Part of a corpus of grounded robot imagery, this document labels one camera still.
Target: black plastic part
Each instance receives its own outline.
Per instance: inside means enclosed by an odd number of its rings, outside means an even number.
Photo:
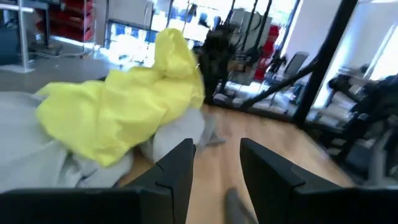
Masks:
[[[124,188],[13,190],[2,223],[185,223],[195,146],[186,139]]]
[[[240,155],[260,224],[398,221],[396,189],[341,188],[250,139]]]

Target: blanket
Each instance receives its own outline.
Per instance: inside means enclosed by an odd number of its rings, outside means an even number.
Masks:
[[[110,71],[104,82],[49,83],[38,94],[45,131],[75,154],[110,166],[163,124],[203,103],[196,61],[177,29],[157,34],[155,64],[127,73]]]

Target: gray floor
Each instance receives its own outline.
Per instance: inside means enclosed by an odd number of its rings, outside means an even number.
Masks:
[[[75,52],[81,49],[81,47],[69,47],[69,50],[70,48],[76,48]],[[81,83],[106,76],[110,68],[118,68],[99,52],[84,59],[39,57],[31,63],[31,67],[34,71],[30,73],[0,70],[0,91],[35,93],[49,82]]]

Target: black pole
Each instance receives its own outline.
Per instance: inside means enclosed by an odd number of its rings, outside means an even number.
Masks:
[[[261,21],[261,25],[260,25],[260,29],[259,29],[259,33],[257,35],[257,39],[253,45],[254,49],[257,49],[257,47],[260,44],[260,39],[262,36],[262,32],[264,31],[264,26],[266,26],[266,22],[267,22],[267,18],[268,18],[268,14],[269,14],[269,9],[271,8],[272,5],[272,0],[268,0],[268,5],[267,5],[267,9],[266,12],[264,13],[264,15],[262,16],[262,21]]]
[[[318,53],[318,63],[313,69],[310,80],[304,90],[302,102],[292,117],[292,122],[299,128],[302,128],[305,123],[305,119],[357,3],[358,0],[342,0],[340,3],[329,33]]]
[[[104,47],[109,49],[110,42],[111,42],[111,26],[109,24],[109,0],[106,0]]]
[[[44,47],[49,48],[50,44],[50,14],[49,14],[49,8],[44,10],[44,17],[43,17],[43,22],[44,22]]]
[[[289,35],[290,28],[292,27],[293,18],[296,15],[297,9],[299,8],[300,1],[302,1],[302,0],[296,0],[296,3],[294,4],[293,10],[292,10],[292,13],[290,13],[289,19],[287,20],[287,27],[286,27],[285,35],[284,35],[284,38],[282,39],[282,42],[279,45],[279,49],[281,49],[281,50],[284,48],[284,45],[286,43],[287,36]]]
[[[227,24],[229,24],[229,21],[231,20],[232,13],[234,12],[234,7],[235,7],[235,0],[232,0],[231,9],[229,10],[229,13],[225,19],[225,23],[227,23]]]
[[[174,2],[174,0],[170,0],[169,13],[167,14],[166,28],[168,28],[169,23],[170,23],[170,19],[171,19],[171,16],[172,16],[173,2]]]
[[[248,22],[248,28],[246,29],[246,34],[244,35],[241,51],[244,51],[244,47],[246,45],[246,41],[248,40],[248,35],[249,35],[249,32],[250,32],[251,22],[253,21],[253,16],[254,16],[254,13],[256,12],[257,2],[258,2],[258,0],[254,1],[253,10],[251,11],[251,14],[250,14],[250,18],[249,18],[249,22]]]

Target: white wall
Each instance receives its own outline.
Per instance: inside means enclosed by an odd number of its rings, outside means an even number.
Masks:
[[[286,46],[286,54],[292,58],[296,52],[308,52],[309,63],[319,51],[329,31],[341,0],[302,0],[297,21]]]
[[[345,65],[359,67],[371,63],[390,27],[398,21],[398,2],[360,4],[363,19],[356,25],[361,30],[351,38],[354,44]]]

